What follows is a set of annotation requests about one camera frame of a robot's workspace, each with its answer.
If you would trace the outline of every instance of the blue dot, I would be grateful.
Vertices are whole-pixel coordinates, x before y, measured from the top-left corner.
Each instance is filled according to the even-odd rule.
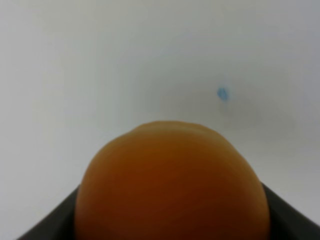
[[[227,89],[225,89],[224,87],[220,87],[217,91],[217,95],[219,96],[219,98],[224,101],[227,102],[229,100],[229,95],[228,95],[228,91]]]

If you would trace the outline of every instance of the orange ball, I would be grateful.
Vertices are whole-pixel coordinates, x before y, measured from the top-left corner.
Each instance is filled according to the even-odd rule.
[[[77,240],[267,240],[270,219],[262,184],[226,139],[153,122],[94,157],[74,224]]]

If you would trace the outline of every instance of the white wall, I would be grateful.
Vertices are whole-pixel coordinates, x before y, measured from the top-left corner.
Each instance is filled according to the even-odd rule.
[[[0,1],[0,239],[50,212],[106,142],[152,120],[216,129],[319,224],[319,9],[318,0]]]

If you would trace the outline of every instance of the blue ink mark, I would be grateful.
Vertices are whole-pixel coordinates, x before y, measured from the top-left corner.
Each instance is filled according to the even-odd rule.
[[[227,102],[229,100],[228,91],[224,87],[220,87],[216,93],[222,101]]]

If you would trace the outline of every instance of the orange sphere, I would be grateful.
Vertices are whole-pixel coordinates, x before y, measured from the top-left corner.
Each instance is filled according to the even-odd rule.
[[[267,240],[270,219],[262,184],[226,139],[153,122],[94,157],[74,224],[77,240]]]

